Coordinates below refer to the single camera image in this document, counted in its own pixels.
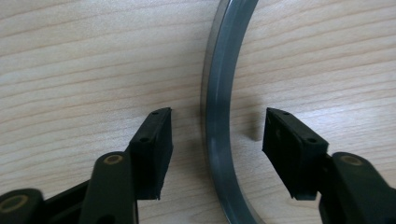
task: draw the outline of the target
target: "wood grain surface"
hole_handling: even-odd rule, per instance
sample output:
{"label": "wood grain surface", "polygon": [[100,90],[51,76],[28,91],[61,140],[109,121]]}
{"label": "wood grain surface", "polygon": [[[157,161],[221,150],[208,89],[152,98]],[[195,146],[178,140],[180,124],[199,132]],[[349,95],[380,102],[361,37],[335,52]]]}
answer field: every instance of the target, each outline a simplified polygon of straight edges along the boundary
{"label": "wood grain surface", "polygon": [[[45,197],[90,178],[146,115],[173,110],[162,199],[141,223],[226,223],[205,165],[200,95],[219,1],[3,0],[0,194]],[[260,1],[235,74],[232,145],[240,184],[267,223],[320,223],[261,152],[267,106],[359,154],[396,187],[396,2]]]}

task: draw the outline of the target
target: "metal ring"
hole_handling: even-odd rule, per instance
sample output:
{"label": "metal ring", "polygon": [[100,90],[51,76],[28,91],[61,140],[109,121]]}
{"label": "metal ring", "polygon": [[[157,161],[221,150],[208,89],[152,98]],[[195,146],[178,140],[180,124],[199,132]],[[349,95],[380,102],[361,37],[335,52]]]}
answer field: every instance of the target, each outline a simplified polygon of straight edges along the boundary
{"label": "metal ring", "polygon": [[201,112],[212,179],[230,223],[263,223],[238,185],[230,143],[233,75],[257,0],[221,0],[206,49]]}

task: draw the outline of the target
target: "wooden table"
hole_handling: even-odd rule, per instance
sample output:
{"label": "wooden table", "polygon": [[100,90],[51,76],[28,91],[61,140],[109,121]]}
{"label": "wooden table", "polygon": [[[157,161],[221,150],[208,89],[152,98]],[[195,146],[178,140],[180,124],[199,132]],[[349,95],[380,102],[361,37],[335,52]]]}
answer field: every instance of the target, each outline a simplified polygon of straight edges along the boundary
{"label": "wooden table", "polygon": [[[48,198],[124,150],[145,116],[173,111],[174,155],[141,223],[225,223],[205,165],[200,94],[219,1],[4,0],[0,8],[0,194]],[[260,1],[235,75],[232,145],[244,192],[268,223],[320,223],[261,152],[265,108],[287,110],[330,153],[371,161],[396,187],[396,3]]]}

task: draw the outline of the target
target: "screw hole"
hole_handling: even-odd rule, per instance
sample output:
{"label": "screw hole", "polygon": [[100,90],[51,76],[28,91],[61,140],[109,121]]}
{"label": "screw hole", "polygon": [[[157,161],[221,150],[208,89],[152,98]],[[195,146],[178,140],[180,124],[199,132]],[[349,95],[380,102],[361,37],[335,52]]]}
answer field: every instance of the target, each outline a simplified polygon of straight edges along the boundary
{"label": "screw hole", "polygon": [[307,138],[306,140],[308,140],[308,142],[310,142],[310,143],[316,143],[317,142],[317,139],[315,139],[315,138]]}
{"label": "screw hole", "polygon": [[16,195],[5,199],[4,201],[0,202],[0,213],[10,213],[13,212],[21,207],[23,207],[29,197],[26,195]]}
{"label": "screw hole", "polygon": [[112,215],[105,215],[103,217],[100,217],[96,221],[96,224],[114,224],[114,223],[116,223],[116,218]]}
{"label": "screw hole", "polygon": [[149,139],[148,138],[140,138],[140,142],[143,142],[143,143],[145,143],[145,142],[148,142],[149,141]]}
{"label": "screw hole", "polygon": [[356,165],[356,166],[363,165],[363,162],[361,160],[359,160],[358,158],[352,157],[352,156],[348,156],[348,155],[342,156],[341,161],[349,163],[351,165]]}
{"label": "screw hole", "polygon": [[122,161],[122,156],[120,155],[111,155],[105,158],[104,163],[108,165],[117,164]]}

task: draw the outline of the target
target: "silver metal edge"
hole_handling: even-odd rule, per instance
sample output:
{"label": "silver metal edge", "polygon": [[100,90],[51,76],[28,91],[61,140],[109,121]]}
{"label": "silver metal edge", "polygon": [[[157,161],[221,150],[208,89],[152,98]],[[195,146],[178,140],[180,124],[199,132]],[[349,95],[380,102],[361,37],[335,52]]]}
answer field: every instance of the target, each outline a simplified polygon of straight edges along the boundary
{"label": "silver metal edge", "polygon": [[220,0],[207,43],[201,90],[206,156],[219,202],[230,223],[263,223],[239,187],[230,143],[233,75],[258,0]]}

